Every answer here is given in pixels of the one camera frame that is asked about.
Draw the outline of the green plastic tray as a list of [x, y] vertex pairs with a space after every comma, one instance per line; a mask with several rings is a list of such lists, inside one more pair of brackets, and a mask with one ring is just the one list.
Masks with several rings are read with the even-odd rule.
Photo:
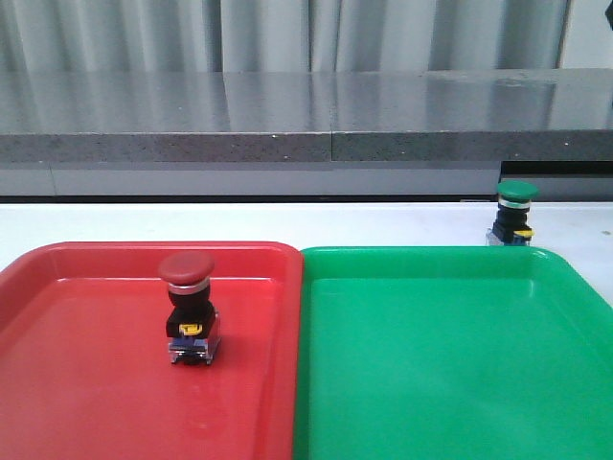
[[612, 309], [538, 248], [305, 251], [297, 459], [608, 459]]

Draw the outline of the green mushroom push button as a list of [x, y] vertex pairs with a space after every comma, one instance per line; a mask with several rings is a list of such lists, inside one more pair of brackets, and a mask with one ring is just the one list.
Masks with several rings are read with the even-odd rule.
[[534, 230], [528, 225], [528, 214], [538, 193], [535, 185], [519, 180], [506, 180], [497, 185], [497, 213], [486, 233], [487, 245], [531, 244]]

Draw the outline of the grey pleated curtain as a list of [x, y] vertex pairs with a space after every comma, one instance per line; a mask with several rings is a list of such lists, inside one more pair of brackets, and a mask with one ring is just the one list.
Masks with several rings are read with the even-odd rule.
[[565, 1], [5, 1], [5, 71], [554, 68]]

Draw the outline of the grey stone counter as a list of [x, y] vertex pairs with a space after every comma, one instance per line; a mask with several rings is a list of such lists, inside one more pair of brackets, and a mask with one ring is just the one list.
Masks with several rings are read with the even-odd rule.
[[608, 70], [5, 72], [5, 200], [612, 197]]

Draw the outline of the red mushroom push button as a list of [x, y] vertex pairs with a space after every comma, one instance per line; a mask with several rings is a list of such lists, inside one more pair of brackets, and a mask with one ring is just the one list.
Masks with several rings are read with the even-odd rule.
[[210, 299], [214, 269], [213, 256], [204, 251], [178, 252], [159, 265], [159, 276], [167, 284], [172, 304], [166, 335], [173, 364], [210, 365], [215, 358], [220, 318]]

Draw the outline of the red plastic tray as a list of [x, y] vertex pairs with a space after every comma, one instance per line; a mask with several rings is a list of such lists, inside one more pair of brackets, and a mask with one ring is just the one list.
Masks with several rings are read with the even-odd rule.
[[[170, 362], [169, 255], [205, 252], [221, 341]], [[304, 259], [274, 242], [65, 242], [1, 273], [5, 459], [288, 459]]]

